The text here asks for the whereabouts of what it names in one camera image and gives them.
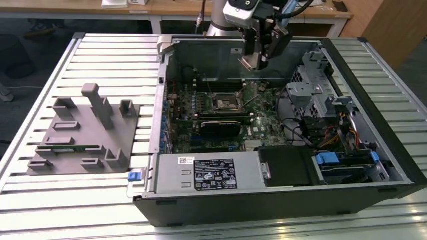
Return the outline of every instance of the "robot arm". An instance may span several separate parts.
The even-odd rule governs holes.
[[[299,15],[313,2],[314,0],[309,0],[299,10],[282,13],[287,0],[227,1],[223,15],[227,22],[238,26],[243,32],[245,48],[241,62],[250,71],[265,69],[269,60],[282,55],[293,35],[281,24],[281,20]]]

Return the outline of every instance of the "cable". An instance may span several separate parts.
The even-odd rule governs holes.
[[[207,0],[203,0],[202,2],[202,34],[206,32],[203,27],[203,23],[206,21],[206,11],[207,11]]]
[[[339,136],[335,135],[335,137],[333,137],[322,146],[319,146],[319,148],[323,148],[327,145],[333,144],[338,139],[339,139]]]
[[[335,128],[335,126],[330,126],[330,127],[326,129],[326,132],[325,132],[325,140],[327,140],[330,130],[334,129],[334,128]]]
[[[199,33],[199,27],[202,26],[202,33],[204,31],[203,29],[203,22],[206,20],[206,8],[207,8],[207,0],[203,0],[202,2],[202,9],[200,9],[200,12],[199,12],[199,16],[198,16],[198,19],[195,21],[195,31],[194,31],[194,34],[198,34]]]
[[[301,126],[297,126],[294,127],[294,130],[293,130],[293,140],[291,140],[291,145],[294,146],[294,142],[305,142],[303,140],[295,140],[295,130],[297,129],[301,129],[302,127]]]
[[[293,128],[290,128],[285,123],[283,123],[283,127],[290,130],[303,141],[305,143],[309,145],[309,147],[311,148],[317,148],[317,146],[314,145],[314,143],[303,136],[301,135]]]
[[[361,150],[361,146],[359,146],[359,133],[358,133],[355,130],[353,130],[353,129],[350,129],[350,132],[354,134],[355,148],[357,148],[358,150]]]
[[[305,17],[305,23],[303,23],[303,24],[306,24],[306,20],[307,20],[307,19],[306,19],[306,13],[305,13],[305,12],[302,13],[302,16]]]
[[[43,89],[43,86],[14,86],[7,87],[6,89]]]
[[[278,13],[274,16],[274,19],[277,20],[283,20],[283,19],[290,19],[294,18],[295,16],[301,15],[306,9],[310,7],[310,5],[314,3],[315,0],[309,0],[305,4],[305,6],[301,7],[301,9],[298,9],[297,11],[291,12],[291,13]]]

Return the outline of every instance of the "blue tab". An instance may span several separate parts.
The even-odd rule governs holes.
[[[371,157],[374,159],[375,162],[378,162],[381,160],[381,156],[379,154],[377,153],[377,151],[371,151]]]
[[[335,152],[322,152],[315,156],[318,164],[339,164],[341,160]]]
[[[140,182],[143,181],[143,173],[140,172],[130,172],[127,176],[128,182]]]

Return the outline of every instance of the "metal slats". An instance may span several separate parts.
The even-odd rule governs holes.
[[[76,104],[90,104],[88,99],[82,97],[82,86],[86,83],[99,84],[99,94],[108,97],[111,104],[119,104],[123,99],[127,99],[142,105],[138,121],[140,129],[136,130],[135,135],[131,169],[148,165],[148,141],[160,66],[155,49],[158,37],[135,37],[110,42],[114,39],[116,38],[84,38],[75,51],[76,55],[71,56],[62,76],[56,79],[46,103],[32,122],[31,132],[24,137],[14,157],[15,161],[10,166],[12,176],[7,179],[0,195],[3,213],[0,222],[6,223],[4,220],[8,219],[10,224],[0,226],[0,232],[135,223],[135,219],[138,222],[147,221],[140,212],[132,211],[134,205],[130,205],[132,199],[127,195],[128,173],[22,175],[28,170],[30,160],[26,159],[35,155],[36,145],[43,141],[44,131],[51,126],[56,115],[50,108],[56,97],[72,97]],[[103,56],[92,55],[99,51],[103,52]],[[115,216],[126,208],[132,210],[120,217]],[[135,215],[134,220],[126,221],[130,214]],[[28,221],[18,224],[23,216]],[[44,221],[62,217],[68,220]]]
[[[422,108],[410,100],[409,94],[399,88],[395,79],[383,70],[361,42],[357,43],[354,40],[333,42],[410,154],[413,157],[427,156],[427,122]],[[365,62],[366,53],[375,62]],[[343,80],[338,74],[334,76],[342,92],[349,94]]]
[[[83,46],[91,46],[88,43],[103,43],[104,46],[120,44],[116,46],[124,48],[123,43],[140,46],[140,44],[152,45],[156,42],[156,36],[142,34],[87,34],[82,40]],[[395,79],[391,79],[389,74],[378,69],[379,64],[361,42],[355,39],[341,39],[334,40],[334,44],[338,45],[350,66],[358,69],[355,75],[369,90],[373,101],[414,156],[415,162],[427,174],[425,112],[413,103],[411,96],[399,89]],[[427,222],[427,190],[422,190],[403,199],[381,202],[377,206],[351,215],[187,226],[184,228],[155,228],[132,205],[132,199],[127,197],[127,173],[27,176],[30,160],[18,159],[24,156],[32,157],[35,146],[27,144],[40,143],[44,137],[43,131],[51,125],[55,112],[50,107],[56,100],[52,95],[70,95],[66,97],[74,96],[72,100],[76,104],[88,104],[87,99],[78,96],[79,88],[84,83],[100,85],[103,94],[112,95],[108,97],[111,104],[119,104],[120,100],[126,98],[134,100],[135,104],[143,105],[139,113],[143,117],[138,123],[140,129],[136,130],[135,135],[131,169],[139,169],[148,165],[148,136],[155,104],[150,88],[154,88],[158,83],[158,75],[156,70],[147,71],[147,66],[156,64],[156,55],[158,51],[154,48],[84,48],[78,49],[76,54],[71,56],[68,70],[63,71],[63,76],[55,82],[51,95],[39,111],[38,119],[31,125],[31,132],[23,138],[23,143],[14,156],[15,161],[10,166],[11,176],[7,178],[7,184],[0,194],[2,239],[103,238],[111,240],[120,238],[136,240],[150,238],[206,240],[305,236],[307,239],[330,240],[343,239],[351,233],[357,234],[358,238],[370,238],[374,231],[383,236],[395,230],[397,232],[390,233],[389,236],[402,237],[406,229],[417,231],[417,233],[411,232],[414,233],[413,239],[423,238],[422,231],[418,231],[421,227],[417,224]],[[99,66],[103,69],[95,69],[96,67],[82,69],[86,68],[82,63],[95,63],[92,66]],[[100,64],[96,65],[98,63],[136,63],[134,66],[139,64],[144,66],[139,66],[135,71],[135,69],[122,70],[111,67],[108,69],[108,65],[103,67]],[[345,87],[338,76],[335,79],[339,86]]]

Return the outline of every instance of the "power supply label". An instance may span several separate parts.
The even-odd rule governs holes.
[[[235,160],[195,160],[194,188],[198,191],[237,189]]]

